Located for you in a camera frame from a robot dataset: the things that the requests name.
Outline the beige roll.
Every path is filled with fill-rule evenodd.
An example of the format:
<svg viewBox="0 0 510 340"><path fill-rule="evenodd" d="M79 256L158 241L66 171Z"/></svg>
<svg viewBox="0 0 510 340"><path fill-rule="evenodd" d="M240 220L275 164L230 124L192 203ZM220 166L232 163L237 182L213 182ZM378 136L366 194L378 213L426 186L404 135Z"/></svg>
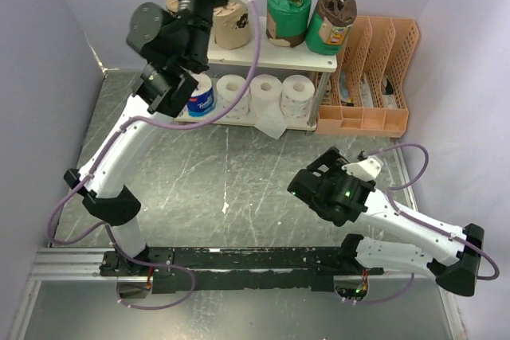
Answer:
<svg viewBox="0 0 510 340"><path fill-rule="evenodd" d="M176 14L179 11L179 0L165 0L165 5L171 14Z"/></svg>

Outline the beige roll cloud print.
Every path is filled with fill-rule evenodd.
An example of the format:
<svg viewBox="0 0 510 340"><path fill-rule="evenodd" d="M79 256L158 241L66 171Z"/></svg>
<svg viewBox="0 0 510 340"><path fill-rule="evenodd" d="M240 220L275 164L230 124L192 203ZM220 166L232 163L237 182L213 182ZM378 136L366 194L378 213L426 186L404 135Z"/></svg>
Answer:
<svg viewBox="0 0 510 340"><path fill-rule="evenodd" d="M215 44L223 49L233 50L247 45L251 38L247 6L229 2L215 8L212 35Z"/></svg>

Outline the white roll pink dots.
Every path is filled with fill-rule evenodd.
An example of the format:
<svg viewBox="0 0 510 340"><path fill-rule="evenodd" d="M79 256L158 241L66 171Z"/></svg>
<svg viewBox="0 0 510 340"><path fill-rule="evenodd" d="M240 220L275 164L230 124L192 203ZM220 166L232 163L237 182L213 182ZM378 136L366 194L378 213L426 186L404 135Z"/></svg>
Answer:
<svg viewBox="0 0 510 340"><path fill-rule="evenodd" d="M216 83L217 107L226 109L244 88L245 79L239 75L224 75ZM239 119L249 113L250 93L247 90L240 101L226 115L230 119Z"/></svg>
<svg viewBox="0 0 510 340"><path fill-rule="evenodd" d="M302 75L288 76L282 83L280 109L289 119L303 119L308 115L315 87L312 81Z"/></svg>

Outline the plain white toilet roll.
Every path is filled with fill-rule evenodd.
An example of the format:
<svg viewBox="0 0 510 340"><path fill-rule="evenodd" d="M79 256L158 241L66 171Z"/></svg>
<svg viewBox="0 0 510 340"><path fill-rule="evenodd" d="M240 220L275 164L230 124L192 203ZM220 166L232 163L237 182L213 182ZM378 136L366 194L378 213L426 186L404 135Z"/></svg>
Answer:
<svg viewBox="0 0 510 340"><path fill-rule="evenodd" d="M279 139L287 129L287 121L280 108L282 83L275 76L255 76L249 86L250 111L255 128L272 139Z"/></svg>

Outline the blue Tempo roll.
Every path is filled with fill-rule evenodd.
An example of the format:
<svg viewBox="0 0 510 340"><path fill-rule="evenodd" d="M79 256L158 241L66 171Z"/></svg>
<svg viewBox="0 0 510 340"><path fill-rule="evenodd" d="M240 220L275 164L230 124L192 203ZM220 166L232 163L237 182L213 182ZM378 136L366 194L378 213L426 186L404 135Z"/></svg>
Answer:
<svg viewBox="0 0 510 340"><path fill-rule="evenodd" d="M192 117L201 117L211 111L215 106L214 86L212 80L205 73L193 74L198 85L187 102L188 114Z"/></svg>

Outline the green brown roll orange label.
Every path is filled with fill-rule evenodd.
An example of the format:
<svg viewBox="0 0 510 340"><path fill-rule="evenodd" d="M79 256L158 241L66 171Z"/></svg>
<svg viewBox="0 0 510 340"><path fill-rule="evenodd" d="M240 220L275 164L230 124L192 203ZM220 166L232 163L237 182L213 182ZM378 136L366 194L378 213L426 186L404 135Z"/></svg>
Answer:
<svg viewBox="0 0 510 340"><path fill-rule="evenodd" d="M308 49L320 55L337 55L356 17L356 0L317 0L305 37Z"/></svg>

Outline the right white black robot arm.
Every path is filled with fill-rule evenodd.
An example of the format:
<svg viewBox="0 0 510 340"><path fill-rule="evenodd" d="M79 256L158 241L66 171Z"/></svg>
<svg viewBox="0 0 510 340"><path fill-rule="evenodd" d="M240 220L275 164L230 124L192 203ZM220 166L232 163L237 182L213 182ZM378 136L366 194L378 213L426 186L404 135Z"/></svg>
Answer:
<svg viewBox="0 0 510 340"><path fill-rule="evenodd" d="M321 219L375 225L400 238L384 244L364 238L338 255L350 275L361 268L389 268L428 276L455 295L471 297L479 281L485 231L476 224L451 225L392 201L377 189L383 163L374 155L349 162L337 147L298 171L288 191Z"/></svg>

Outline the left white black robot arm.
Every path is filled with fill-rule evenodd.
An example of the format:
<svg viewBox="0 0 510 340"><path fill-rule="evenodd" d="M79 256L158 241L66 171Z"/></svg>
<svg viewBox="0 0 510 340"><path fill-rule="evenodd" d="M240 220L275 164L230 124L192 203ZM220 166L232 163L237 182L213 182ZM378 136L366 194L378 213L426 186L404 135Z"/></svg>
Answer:
<svg viewBox="0 0 510 340"><path fill-rule="evenodd" d="M80 169L64 175L94 217L105 221L124 251L120 266L129 275L147 270L148 250L137 214L141 204L125 186L134 162L157 134L157 123L169 123L186 106L208 68L207 51L215 6L225 0L178 0L171 14L153 2L138 6L131 16L127 45L147 64L132 88L123 113L103 144Z"/></svg>

